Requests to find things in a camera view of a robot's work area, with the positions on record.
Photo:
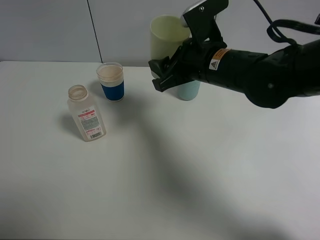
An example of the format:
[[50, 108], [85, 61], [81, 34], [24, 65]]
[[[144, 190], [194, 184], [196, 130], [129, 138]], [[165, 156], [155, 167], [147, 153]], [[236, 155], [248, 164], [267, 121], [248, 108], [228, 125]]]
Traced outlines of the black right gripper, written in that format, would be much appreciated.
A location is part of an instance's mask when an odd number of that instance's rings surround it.
[[226, 47], [227, 44], [222, 38], [209, 39], [201, 44], [189, 38], [177, 48], [172, 57], [150, 60], [148, 64], [154, 78], [152, 83], [155, 90], [164, 92], [194, 80], [203, 82], [210, 58]]

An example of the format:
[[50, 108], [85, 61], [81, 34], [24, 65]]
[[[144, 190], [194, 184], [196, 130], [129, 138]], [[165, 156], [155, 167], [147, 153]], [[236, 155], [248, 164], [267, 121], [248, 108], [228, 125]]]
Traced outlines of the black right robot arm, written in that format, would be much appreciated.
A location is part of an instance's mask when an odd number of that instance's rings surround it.
[[320, 42], [290, 45], [272, 54], [228, 49], [223, 42], [197, 46], [191, 39], [172, 57], [152, 59], [154, 88], [164, 92], [192, 81], [245, 94], [261, 108], [276, 109], [289, 98], [320, 94]]

